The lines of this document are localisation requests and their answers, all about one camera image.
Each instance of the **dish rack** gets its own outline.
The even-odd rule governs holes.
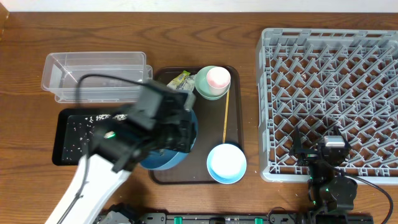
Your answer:
[[[256,47],[261,177],[306,182],[289,156],[294,127],[312,145],[338,126],[352,150],[339,166],[398,184],[398,31],[265,29]]]

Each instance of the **cable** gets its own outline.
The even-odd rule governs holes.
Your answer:
[[[88,78],[88,77],[103,77],[103,78],[116,79],[116,80],[120,80],[120,81],[124,81],[124,82],[128,82],[128,83],[132,83],[132,84],[135,84],[135,85],[142,85],[142,86],[146,85],[144,83],[127,80],[127,79],[124,79],[124,78],[113,77],[111,75],[102,75],[102,74],[87,74],[87,75],[83,75],[82,77],[80,77],[80,79],[79,79],[79,81],[78,81],[78,83],[76,85],[75,100],[76,100],[77,108],[81,107],[81,105],[80,105],[80,88],[81,88],[81,84],[83,83],[83,80]],[[79,190],[75,194],[75,198],[72,200],[72,202],[70,203],[68,208],[65,210],[65,212],[63,213],[63,215],[61,216],[61,218],[59,219],[57,224],[61,224],[64,221],[64,219],[69,214],[70,210],[72,210],[73,206],[76,204],[77,200],[79,200],[79,198],[83,197],[81,195],[81,193],[83,192],[83,189],[84,189],[84,187],[86,185],[86,180],[87,180],[87,176],[88,176],[88,168],[89,168],[89,163],[90,163],[90,160],[88,159],[88,156],[89,156],[88,145],[87,146],[85,144],[81,145],[81,150],[83,151],[83,155],[86,156],[86,159],[85,159],[86,164],[85,164],[85,172],[84,172],[84,175],[83,175],[83,180],[81,182]]]
[[[274,207],[273,209],[271,209],[271,211],[269,211],[269,213],[268,213],[268,215],[267,215],[267,219],[268,219],[268,223],[269,223],[269,224],[273,224],[273,223],[271,222],[271,219],[269,218],[269,216],[272,215],[272,212],[273,212],[275,209],[278,209],[278,208],[279,208],[279,209],[285,210],[286,214],[293,220],[294,223],[296,223],[296,219],[293,218],[293,216],[292,216],[291,214],[289,214],[289,213],[287,212],[286,209],[284,209],[284,208],[278,206],[278,207]]]
[[[387,213],[386,218],[383,220],[383,222],[381,222],[381,224],[385,224],[385,223],[388,222],[388,220],[390,219],[390,217],[392,215],[392,211],[394,209],[394,202],[392,201],[391,196],[384,189],[382,189],[381,187],[377,186],[376,184],[371,183],[371,182],[369,182],[367,180],[364,180],[364,179],[362,179],[360,177],[357,177],[357,176],[352,175],[352,174],[348,174],[348,173],[346,173],[343,170],[337,169],[336,167],[333,167],[332,165],[330,165],[327,161],[324,161],[324,162],[325,162],[326,166],[328,166],[329,168],[333,169],[334,171],[340,173],[341,175],[346,175],[348,177],[351,177],[352,179],[356,179],[356,180],[362,181],[365,184],[368,184],[368,185],[374,187],[375,189],[377,189],[378,191],[380,191],[381,193],[383,193],[387,197],[388,201],[390,202],[390,209],[389,209],[389,211]]]

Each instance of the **transparent container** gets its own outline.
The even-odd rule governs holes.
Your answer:
[[[75,87],[86,74],[103,74],[144,82],[152,79],[144,52],[52,53],[45,60],[42,89],[55,94],[59,103],[74,103]],[[82,103],[132,102],[140,86],[110,78],[89,77],[81,85]]]

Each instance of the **pink cup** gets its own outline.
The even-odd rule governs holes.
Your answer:
[[[206,75],[207,84],[209,84],[210,93],[220,96],[225,92],[231,82],[231,74],[223,67],[215,67],[209,70]]]

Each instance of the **dark brown tray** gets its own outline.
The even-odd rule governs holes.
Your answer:
[[[229,89],[226,143],[235,144],[243,150],[241,94],[239,74],[235,68],[223,66],[231,74]],[[154,75],[154,80],[168,84],[184,70],[196,74],[202,67],[167,67]],[[177,166],[168,170],[149,171],[151,179],[158,184],[212,184],[206,168],[209,152],[223,143],[226,94],[218,100],[206,100],[196,90],[193,110],[198,118],[198,136],[189,155]]]

